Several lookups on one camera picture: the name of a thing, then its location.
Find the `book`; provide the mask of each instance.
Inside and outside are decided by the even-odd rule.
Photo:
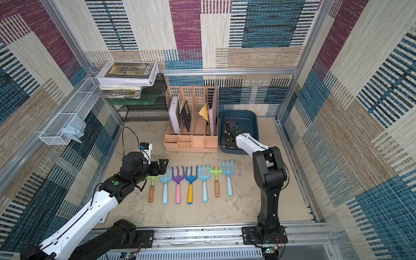
[[[215,125],[217,123],[218,117],[218,87],[213,87],[212,89],[208,89],[208,108],[209,108],[209,127],[210,127],[210,134],[212,136],[215,135]]]
[[[142,90],[146,86],[129,86],[129,85],[100,85],[101,90]]]
[[[181,129],[181,119],[179,116],[179,97],[173,96],[171,106],[169,108],[169,118],[171,120],[171,124],[173,127],[173,132],[175,134],[179,134],[179,131]]]
[[[209,122],[208,118],[208,104],[205,102],[205,105],[201,108],[201,110],[198,112],[207,122]]]
[[[133,98],[133,99],[139,99],[141,95],[141,90],[129,90],[129,89],[123,89],[123,90],[102,90],[99,89],[96,92],[92,93],[94,96],[97,97],[106,97],[106,98]]]
[[[102,85],[153,86],[158,72],[157,62],[109,61],[96,78]]]
[[[191,114],[189,113],[187,100],[181,102],[179,114],[181,116],[182,123],[185,125],[186,130],[189,133],[189,131],[191,130]]]

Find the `stack of books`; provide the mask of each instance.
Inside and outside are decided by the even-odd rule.
[[[156,62],[107,62],[97,74],[95,96],[139,99],[143,88],[153,86],[159,72]]]

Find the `desk file organizer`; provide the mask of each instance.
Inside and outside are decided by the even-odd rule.
[[[218,150],[217,124],[215,123],[214,135],[210,134],[207,121],[198,114],[198,111],[207,102],[212,104],[213,96],[218,95],[215,91],[218,87],[169,87],[166,91],[166,102],[170,105],[172,97],[178,96],[179,103],[188,101],[188,109],[191,114],[191,129],[188,132],[184,124],[181,124],[179,134],[175,135],[173,127],[169,124],[163,144],[167,151],[171,152],[196,152],[216,153]],[[216,118],[218,117],[218,104],[216,106]]]

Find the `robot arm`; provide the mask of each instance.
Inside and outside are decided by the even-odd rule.
[[[39,246],[28,246],[20,254],[22,260],[67,260],[81,240],[108,212],[115,208],[130,194],[137,184],[145,181],[149,175],[164,174],[168,160],[159,160],[159,164],[150,161],[152,145],[140,143],[141,152],[130,152],[123,156],[122,166],[117,174],[106,179],[92,199],[76,213],[65,225],[52,236],[45,239]],[[130,230],[128,222],[114,225],[114,229]]]
[[[257,236],[260,241],[273,241],[281,236],[277,215],[279,194],[287,180],[287,171],[280,149],[268,147],[255,140],[249,133],[242,133],[235,119],[225,121],[225,133],[221,144],[231,148],[241,148],[253,158],[254,179],[261,190],[261,208],[257,216]]]

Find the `yellow envelope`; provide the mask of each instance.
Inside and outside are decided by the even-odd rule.
[[[209,121],[208,118],[208,104],[205,103],[204,107],[198,112],[206,121]]]

